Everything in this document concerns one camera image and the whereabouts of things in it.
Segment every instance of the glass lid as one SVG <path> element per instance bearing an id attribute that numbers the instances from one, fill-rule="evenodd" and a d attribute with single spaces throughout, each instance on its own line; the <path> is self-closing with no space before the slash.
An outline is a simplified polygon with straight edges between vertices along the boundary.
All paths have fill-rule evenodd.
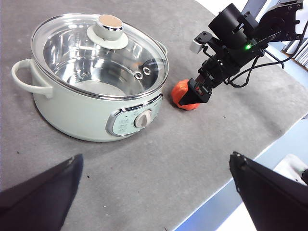
<path id="1" fill-rule="evenodd" d="M 95 98 L 138 98 L 160 88 L 168 74 L 164 47 L 111 15 L 51 18 L 34 32 L 31 49 L 45 74 Z"/>

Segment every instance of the pot handle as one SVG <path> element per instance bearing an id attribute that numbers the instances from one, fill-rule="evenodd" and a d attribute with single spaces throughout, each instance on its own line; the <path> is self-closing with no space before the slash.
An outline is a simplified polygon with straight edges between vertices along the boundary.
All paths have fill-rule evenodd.
<path id="1" fill-rule="evenodd" d="M 160 41 L 155 40 L 155 42 L 160 46 L 161 49 L 163 49 L 165 55 L 167 55 L 168 54 L 167 47 L 164 44 L 162 44 Z"/>
<path id="2" fill-rule="evenodd" d="M 41 74 L 38 73 L 34 65 L 35 64 L 34 64 L 33 59 L 24 59 L 24 60 L 21 60 L 15 63 L 12 67 L 13 80 L 19 87 L 21 87 L 22 89 L 28 92 L 45 95 L 47 99 L 52 98 L 52 86 L 50 86 L 45 80 L 43 80 L 40 77 Z M 18 70 L 23 69 L 23 68 L 27 68 L 27 69 L 31 68 L 32 75 L 38 80 L 38 82 L 42 85 L 42 87 L 29 85 L 21 81 L 17 77 L 16 73 Z"/>

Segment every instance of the lid rim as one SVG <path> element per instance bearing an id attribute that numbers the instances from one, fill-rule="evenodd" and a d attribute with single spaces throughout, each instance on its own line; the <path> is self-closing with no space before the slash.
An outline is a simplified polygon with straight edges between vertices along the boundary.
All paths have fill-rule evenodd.
<path id="1" fill-rule="evenodd" d="M 165 72 L 165 75 L 164 75 L 164 78 L 163 80 L 161 81 L 161 83 L 155 87 L 154 89 L 152 90 L 146 90 L 146 91 L 143 91 L 141 93 L 138 93 L 138 94 L 134 94 L 134 95 L 128 95 L 128 96 L 114 96 L 114 95 L 104 95 L 104 94 L 97 94 L 97 93 L 94 93 L 94 92 L 90 92 L 90 91 L 86 91 L 86 90 L 83 90 L 83 89 L 80 89 L 80 88 L 76 88 L 70 84 L 68 84 L 67 82 L 63 81 L 60 77 L 58 77 L 55 73 L 53 73 L 51 70 L 46 70 L 46 68 L 44 68 L 41 64 L 40 64 L 40 61 L 38 60 L 37 56 L 34 54 L 33 52 L 33 47 L 34 47 L 34 43 L 33 43 L 33 39 L 34 39 L 34 36 L 36 35 L 37 31 L 42 27 L 44 26 L 46 23 L 54 20 L 54 19 L 57 19 L 57 18 L 60 18 L 60 17 L 63 17 L 63 16 L 70 16 L 70 15 L 81 15 L 81 14 L 84 14 L 84 15 L 93 15 L 93 16 L 98 16 L 99 14 L 93 14 L 93 13 L 66 13 L 66 14 L 62 14 L 62 15 L 58 15 L 58 16 L 55 16 L 55 17 L 52 17 L 52 18 L 49 18 L 47 19 L 46 21 L 42 22 L 33 32 L 32 34 L 32 37 L 31 37 L 31 52 L 32 52 L 32 57 L 34 58 L 34 61 L 37 65 L 37 67 L 50 79 L 52 79 L 53 81 L 55 81 L 56 83 L 60 84 L 61 86 L 67 88 L 68 90 L 72 90 L 76 93 L 79 93 L 79 94 L 82 94 L 82 95 L 85 95 L 85 96 L 89 96 L 89 97 L 92 97 L 92 98 L 96 98 L 96 99 L 104 99 L 104 100 L 115 100 L 115 101 L 119 101 L 119 100 L 134 100 L 134 99 L 138 99 L 138 98 L 142 98 L 142 97 L 145 97 L 145 96 L 148 96 L 154 92 L 156 92 L 158 89 L 160 89 L 163 84 L 165 83 L 165 81 L 167 80 L 167 76 L 168 76 L 168 73 L 169 73 L 169 60 L 167 58 L 167 55 L 165 54 L 164 50 L 159 46 L 159 44 L 149 35 L 147 35 L 146 33 L 144 33 L 143 31 L 140 31 L 138 30 L 137 28 L 135 28 L 134 26 L 128 24 L 128 23 L 125 23 L 125 22 L 122 22 L 123 25 L 126 24 L 126 25 L 129 25 L 131 26 L 132 28 L 138 30 L 139 32 L 143 33 L 145 36 L 147 36 L 150 40 L 152 40 L 152 42 L 156 45 L 156 47 L 162 52 L 165 60 L 166 60 L 166 72 Z"/>

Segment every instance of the orange ball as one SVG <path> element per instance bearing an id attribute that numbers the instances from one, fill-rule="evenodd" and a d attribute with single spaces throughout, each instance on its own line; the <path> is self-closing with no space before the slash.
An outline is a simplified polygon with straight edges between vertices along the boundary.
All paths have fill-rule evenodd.
<path id="1" fill-rule="evenodd" d="M 187 86 L 188 79 L 181 80 L 178 82 L 174 88 L 171 91 L 171 97 L 173 102 L 182 109 L 185 109 L 187 111 L 196 109 L 200 104 L 199 103 L 194 103 L 194 104 L 188 104 L 188 105 L 180 105 L 179 102 L 182 99 L 182 97 L 186 94 L 188 91 L 188 86 Z"/>

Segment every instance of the gray felt mat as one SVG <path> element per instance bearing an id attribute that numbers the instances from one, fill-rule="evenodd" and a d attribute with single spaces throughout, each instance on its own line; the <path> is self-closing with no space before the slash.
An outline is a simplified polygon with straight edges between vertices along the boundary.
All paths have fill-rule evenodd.
<path id="1" fill-rule="evenodd" d="M 164 43 L 170 72 L 157 119 L 112 143 L 70 138 L 38 113 L 11 67 L 31 57 L 32 31 L 63 13 L 110 13 Z M 192 0 L 14 0 L 1 3 L 1 189 L 83 153 L 84 172 L 64 231 L 172 230 L 231 177 L 229 154 L 251 158 L 308 111 L 308 92 L 279 66 L 252 72 L 248 86 L 221 85 L 209 103 L 183 111 L 173 86 L 206 58 L 189 51 L 213 15 Z M 261 63 L 268 58 L 260 59 Z M 20 72 L 26 82 L 30 75 Z"/>

